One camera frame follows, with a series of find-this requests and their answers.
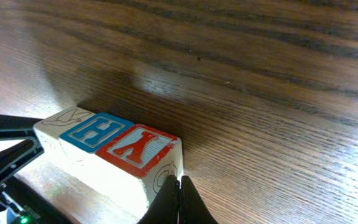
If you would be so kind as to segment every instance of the toy block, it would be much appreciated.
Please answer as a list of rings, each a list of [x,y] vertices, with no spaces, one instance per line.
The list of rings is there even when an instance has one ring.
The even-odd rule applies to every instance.
[[[97,169],[93,181],[88,182],[139,218],[168,175],[178,180],[183,175],[180,138],[142,124],[125,130],[96,155],[90,161]]]
[[[133,124],[110,114],[98,113],[62,133],[60,143],[74,172],[80,174],[83,169],[92,169],[85,165],[85,160]]]
[[[65,170],[68,168],[59,136],[93,115],[90,111],[72,106],[34,125],[35,134],[50,162]]]

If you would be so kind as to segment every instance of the red square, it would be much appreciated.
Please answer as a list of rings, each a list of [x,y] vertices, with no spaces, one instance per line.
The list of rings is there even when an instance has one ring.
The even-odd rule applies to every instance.
[[[139,178],[167,155],[178,138],[143,124],[135,124],[96,151],[105,161]]]

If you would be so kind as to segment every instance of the blue square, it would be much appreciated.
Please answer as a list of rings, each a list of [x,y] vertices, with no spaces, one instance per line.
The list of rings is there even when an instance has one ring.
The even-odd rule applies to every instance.
[[[98,113],[64,132],[60,138],[88,153],[95,153],[132,125],[134,123],[131,121],[106,113]]]

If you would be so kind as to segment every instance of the green led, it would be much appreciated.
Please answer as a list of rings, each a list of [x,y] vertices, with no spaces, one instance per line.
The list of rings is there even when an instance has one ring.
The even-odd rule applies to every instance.
[[[29,221],[29,218],[27,218],[27,217],[22,217],[22,220],[20,220],[20,223],[21,224],[25,224],[25,223],[27,223]]]

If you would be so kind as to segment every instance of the brown wooden surface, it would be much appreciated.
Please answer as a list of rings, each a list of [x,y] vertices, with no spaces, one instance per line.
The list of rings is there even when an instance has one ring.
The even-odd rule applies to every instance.
[[[358,223],[356,0],[0,0],[0,113],[74,104],[181,137],[219,223]]]

